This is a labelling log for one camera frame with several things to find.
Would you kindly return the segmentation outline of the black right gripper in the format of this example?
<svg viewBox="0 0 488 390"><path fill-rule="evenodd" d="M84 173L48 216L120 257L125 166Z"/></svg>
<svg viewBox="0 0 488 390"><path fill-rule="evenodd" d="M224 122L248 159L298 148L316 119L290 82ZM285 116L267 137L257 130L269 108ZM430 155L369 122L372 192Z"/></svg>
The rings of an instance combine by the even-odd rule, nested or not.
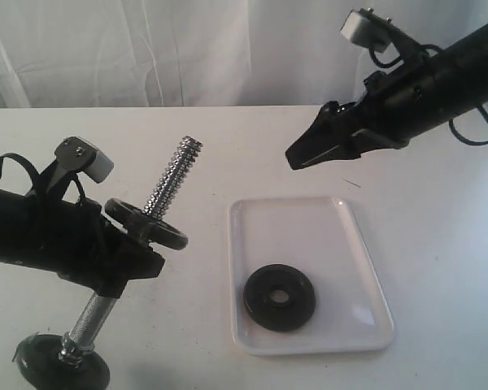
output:
<svg viewBox="0 0 488 390"><path fill-rule="evenodd" d="M334 120L337 117L337 137ZM325 103L308 130L285 152L291 169L360 158L372 150L398 150L435 127L435 76L428 69L366 79L356 102Z"/></svg>

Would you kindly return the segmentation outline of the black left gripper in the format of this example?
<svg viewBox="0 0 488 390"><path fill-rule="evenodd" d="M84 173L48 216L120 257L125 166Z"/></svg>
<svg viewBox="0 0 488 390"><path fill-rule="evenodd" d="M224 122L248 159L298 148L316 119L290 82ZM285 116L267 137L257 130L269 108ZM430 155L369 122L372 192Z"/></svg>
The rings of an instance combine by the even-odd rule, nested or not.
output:
<svg viewBox="0 0 488 390"><path fill-rule="evenodd" d="M142 245L116 227L102 230L98 247L93 290L101 297L119 299L130 280L156 278L165 263L150 246Z"/></svg>

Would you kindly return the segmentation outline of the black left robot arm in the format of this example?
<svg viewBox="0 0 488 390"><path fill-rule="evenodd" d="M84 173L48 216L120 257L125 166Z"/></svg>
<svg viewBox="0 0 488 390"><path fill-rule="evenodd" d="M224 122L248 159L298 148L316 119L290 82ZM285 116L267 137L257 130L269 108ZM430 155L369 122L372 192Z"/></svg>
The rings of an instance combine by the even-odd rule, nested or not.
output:
<svg viewBox="0 0 488 390"><path fill-rule="evenodd" d="M130 280L153 279L164 259L115 227L95 201L40 206L0 189L0 262L54 272L118 299Z"/></svg>

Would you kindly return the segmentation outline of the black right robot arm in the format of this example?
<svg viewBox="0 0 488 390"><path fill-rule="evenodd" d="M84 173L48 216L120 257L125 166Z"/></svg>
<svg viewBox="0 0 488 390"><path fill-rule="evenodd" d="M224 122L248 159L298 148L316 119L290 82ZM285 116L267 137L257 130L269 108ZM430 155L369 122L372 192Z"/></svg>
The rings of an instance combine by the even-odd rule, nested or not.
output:
<svg viewBox="0 0 488 390"><path fill-rule="evenodd" d="M341 34L368 50L377 70L358 101L320 108L285 152L292 170L400 150L441 124L466 145L488 145L488 24L441 49L360 8L350 11Z"/></svg>

